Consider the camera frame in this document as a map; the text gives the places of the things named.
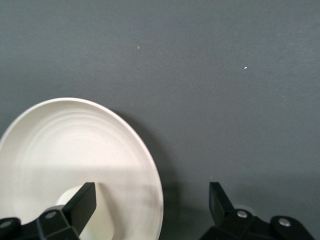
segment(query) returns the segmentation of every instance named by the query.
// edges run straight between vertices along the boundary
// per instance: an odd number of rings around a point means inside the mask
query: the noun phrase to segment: plate
[[[22,113],[0,141],[0,182],[0,219],[26,224],[67,190],[95,182],[104,201],[98,206],[112,218],[112,240],[159,238],[163,193],[152,156],[122,118],[97,103],[56,98]],[[102,240],[94,231],[90,239]]]

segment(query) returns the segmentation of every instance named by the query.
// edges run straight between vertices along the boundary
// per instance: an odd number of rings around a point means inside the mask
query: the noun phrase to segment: white plate
[[[163,193],[156,165],[114,112],[83,99],[57,98],[29,108],[4,133],[0,219],[33,221],[85,182],[102,190],[114,224],[112,240],[159,238]]]

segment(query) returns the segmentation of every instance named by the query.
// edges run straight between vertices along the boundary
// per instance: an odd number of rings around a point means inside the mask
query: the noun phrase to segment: metal bolt
[[[56,215],[55,211],[49,212],[47,215],[45,215],[46,219],[51,219]]]
[[[248,214],[242,210],[238,211],[236,214],[238,215],[238,217],[243,218],[243,219],[246,219],[248,217]]]
[[[285,226],[285,227],[290,227],[291,226],[291,223],[289,222],[288,219],[285,219],[285,218],[279,218],[278,222],[282,225],[282,226]]]
[[[11,223],[12,223],[12,220],[5,221],[5,222],[1,223],[1,224],[0,224],[0,229],[4,229],[4,228],[10,226]]]

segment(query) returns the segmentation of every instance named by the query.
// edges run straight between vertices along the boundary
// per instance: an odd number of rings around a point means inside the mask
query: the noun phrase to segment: gray surface
[[[0,133],[41,101],[91,100],[154,156],[160,239],[207,230],[210,181],[320,239],[319,63],[317,0],[3,0]]]

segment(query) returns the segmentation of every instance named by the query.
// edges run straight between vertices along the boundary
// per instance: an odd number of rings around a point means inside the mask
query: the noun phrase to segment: silver screw
[[[238,215],[238,217],[243,218],[243,219],[246,219],[248,217],[248,214],[242,210],[238,211],[236,214]]]
[[[47,215],[45,215],[46,219],[51,219],[56,215],[55,211],[49,212]]]
[[[11,222],[12,222],[12,221],[5,221],[5,222],[1,223],[1,224],[0,224],[0,229],[4,229],[4,228],[10,226],[10,225],[11,225]]]
[[[289,222],[288,219],[285,219],[285,218],[279,218],[278,222],[282,225],[282,226],[285,226],[285,227],[290,227],[291,226],[291,223]]]

